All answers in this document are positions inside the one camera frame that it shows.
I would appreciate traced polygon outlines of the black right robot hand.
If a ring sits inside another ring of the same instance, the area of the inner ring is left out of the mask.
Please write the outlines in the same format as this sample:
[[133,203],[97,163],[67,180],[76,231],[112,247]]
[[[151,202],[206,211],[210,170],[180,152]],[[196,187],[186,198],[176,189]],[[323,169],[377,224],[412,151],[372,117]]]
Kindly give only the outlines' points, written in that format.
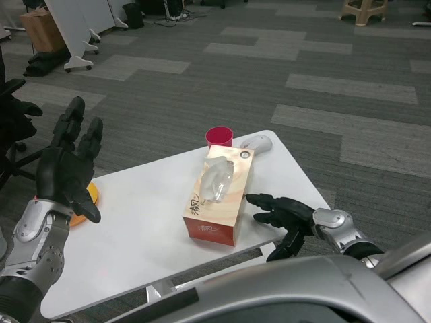
[[263,210],[253,215],[255,221],[287,231],[283,240],[267,257],[267,262],[297,256],[304,245],[304,237],[313,236],[314,209],[288,197],[274,198],[269,194],[247,194],[245,197],[248,203]]

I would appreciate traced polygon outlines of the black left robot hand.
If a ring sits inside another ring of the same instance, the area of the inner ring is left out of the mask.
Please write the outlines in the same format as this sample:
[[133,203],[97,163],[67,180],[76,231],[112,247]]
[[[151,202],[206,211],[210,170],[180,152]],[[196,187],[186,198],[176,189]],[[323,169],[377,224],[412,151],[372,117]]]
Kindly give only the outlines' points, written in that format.
[[75,144],[84,120],[84,99],[76,96],[60,115],[50,145],[42,152],[36,170],[36,196],[69,207],[93,223],[101,220],[88,184],[94,175],[94,160],[101,149],[103,122],[92,119],[87,132]]

